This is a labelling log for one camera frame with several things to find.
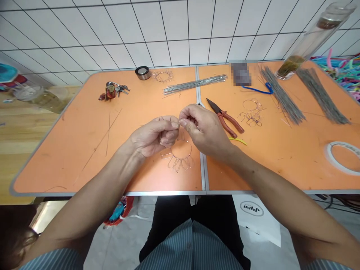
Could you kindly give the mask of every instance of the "glass jar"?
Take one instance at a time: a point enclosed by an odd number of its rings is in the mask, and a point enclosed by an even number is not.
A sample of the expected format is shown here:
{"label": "glass jar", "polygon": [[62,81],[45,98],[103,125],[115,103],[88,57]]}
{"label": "glass jar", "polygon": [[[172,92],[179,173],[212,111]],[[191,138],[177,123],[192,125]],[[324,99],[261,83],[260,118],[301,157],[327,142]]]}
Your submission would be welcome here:
{"label": "glass jar", "polygon": [[321,14],[319,20],[306,32],[301,42],[285,59],[275,73],[281,80],[287,80],[308,60],[354,12],[353,3],[335,2]]}
{"label": "glass jar", "polygon": [[56,95],[47,91],[42,86],[30,82],[17,84],[14,87],[14,96],[20,101],[35,104],[40,108],[47,109],[53,113],[60,114],[66,105],[66,101],[60,100]]}

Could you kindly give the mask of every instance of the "orange table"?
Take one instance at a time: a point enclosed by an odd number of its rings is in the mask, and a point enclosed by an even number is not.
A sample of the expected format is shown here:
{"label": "orange table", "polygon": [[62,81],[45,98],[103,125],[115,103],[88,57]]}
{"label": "orange table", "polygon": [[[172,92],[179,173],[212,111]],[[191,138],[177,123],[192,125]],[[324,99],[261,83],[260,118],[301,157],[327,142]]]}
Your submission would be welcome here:
{"label": "orange table", "polygon": [[[170,84],[195,80],[195,67],[174,68],[172,73]],[[127,85],[129,94],[99,101],[108,81]],[[141,81],[133,70],[92,75],[14,179],[12,194],[73,195],[103,168],[134,130],[158,116],[178,117],[186,105],[197,102],[196,89],[164,98],[166,86],[154,78]],[[175,172],[168,168],[169,159],[156,154],[132,179],[128,195],[205,194],[200,153],[188,133],[180,132],[192,145],[192,168]]]}
{"label": "orange table", "polygon": [[[259,63],[267,65],[274,72],[282,62]],[[254,160],[280,174],[294,185],[312,194],[345,194],[360,193],[360,176],[353,176],[333,167],[325,156],[325,146],[333,141],[343,141],[360,148],[360,106],[343,89],[341,89],[327,74],[314,63],[307,62],[305,68],[313,67],[336,104],[337,108],[352,122],[339,125],[331,123],[322,112],[319,104],[310,91],[294,75],[287,81],[280,81],[291,99],[302,110],[306,121],[300,125],[292,124],[277,106],[273,95],[257,93],[233,85],[228,65],[201,66],[198,68],[200,79],[227,74],[226,82],[200,87],[200,100],[211,110],[206,98],[215,102],[222,110],[227,111],[234,118],[242,112],[249,113],[252,109],[249,99],[256,99],[261,103],[259,114],[262,126],[250,127],[243,117],[238,122],[245,129],[239,134],[235,127],[227,120],[229,127],[236,131],[240,142],[232,141]],[[252,87],[267,91],[260,80],[258,66],[252,74]],[[239,194],[250,193],[250,187],[233,170],[207,157],[204,162],[205,183],[207,194]]]}
{"label": "orange table", "polygon": [[[268,62],[275,71],[281,62]],[[106,164],[116,149],[141,125],[162,115],[178,116],[190,103],[211,109],[206,98],[217,103],[231,116],[248,113],[243,102],[256,99],[261,103],[262,126],[250,127],[237,118],[245,129],[233,142],[250,157],[284,176],[307,193],[360,193],[360,177],[341,172],[325,157],[325,146],[344,141],[360,148],[360,106],[315,64],[319,78],[352,124],[332,124],[320,106],[295,75],[280,84],[306,116],[299,126],[292,124],[277,106],[273,95],[233,86],[228,65],[172,68],[173,80],[179,84],[227,74],[229,79],[212,85],[182,91],[164,98],[166,84],[154,79],[140,81],[134,71],[102,72],[92,75],[60,115],[53,128],[14,179],[10,192],[14,196],[72,196]],[[266,91],[259,80],[258,69],[252,74],[252,87]],[[129,95],[120,94],[111,102],[98,101],[107,81],[125,84]],[[192,145],[191,169],[176,173],[168,168],[169,160],[160,154],[148,158],[127,188],[128,195],[244,194],[252,193],[246,182],[227,166],[200,153]]]}

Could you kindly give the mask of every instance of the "person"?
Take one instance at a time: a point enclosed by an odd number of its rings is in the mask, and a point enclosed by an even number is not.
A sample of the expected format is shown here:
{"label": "person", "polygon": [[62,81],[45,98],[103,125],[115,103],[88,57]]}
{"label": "person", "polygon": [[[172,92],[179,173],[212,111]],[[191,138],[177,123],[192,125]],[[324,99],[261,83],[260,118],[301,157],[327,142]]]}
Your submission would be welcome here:
{"label": "person", "polygon": [[[215,113],[191,104],[179,119],[158,117],[135,130],[55,216],[26,253],[21,270],[81,269],[96,229],[143,161],[175,143],[179,125],[202,153],[245,179],[289,230],[302,269],[360,269],[360,244],[342,225],[292,183],[234,146]],[[193,209],[184,196],[159,196],[137,269],[250,269],[232,198],[213,198],[203,196]]]}

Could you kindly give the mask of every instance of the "striped shirt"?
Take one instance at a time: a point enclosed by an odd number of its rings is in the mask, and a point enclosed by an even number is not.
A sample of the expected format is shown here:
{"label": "striped shirt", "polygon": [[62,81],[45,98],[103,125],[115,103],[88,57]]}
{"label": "striped shirt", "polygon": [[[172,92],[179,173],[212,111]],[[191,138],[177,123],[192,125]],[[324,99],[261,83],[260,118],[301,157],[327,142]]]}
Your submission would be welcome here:
{"label": "striped shirt", "polygon": [[[57,249],[45,253],[20,270],[80,270],[83,260],[73,249]],[[136,270],[243,270],[231,251],[211,230],[191,219],[187,220],[159,244]],[[349,267],[317,259],[305,270],[351,270]]]}

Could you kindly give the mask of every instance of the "spool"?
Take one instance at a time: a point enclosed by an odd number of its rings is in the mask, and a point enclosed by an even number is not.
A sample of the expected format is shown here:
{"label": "spool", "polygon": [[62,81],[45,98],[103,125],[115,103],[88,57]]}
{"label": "spool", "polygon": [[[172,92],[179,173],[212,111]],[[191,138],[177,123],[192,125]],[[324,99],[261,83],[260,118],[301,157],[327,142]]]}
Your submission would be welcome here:
{"label": "spool", "polygon": [[140,80],[147,80],[151,77],[150,70],[147,66],[138,67],[135,70],[135,74],[138,76]]}
{"label": "spool", "polygon": [[340,164],[336,160],[336,158],[334,157],[334,155],[332,153],[332,147],[334,147],[334,146],[340,146],[340,147],[344,147],[344,148],[348,149],[353,154],[355,154],[359,159],[360,159],[360,149],[351,144],[348,144],[346,142],[341,142],[341,141],[331,142],[325,146],[326,158],[335,168],[339,169],[340,171],[342,171],[346,174],[360,176],[360,171],[351,170],[351,169],[345,167],[344,165]]}

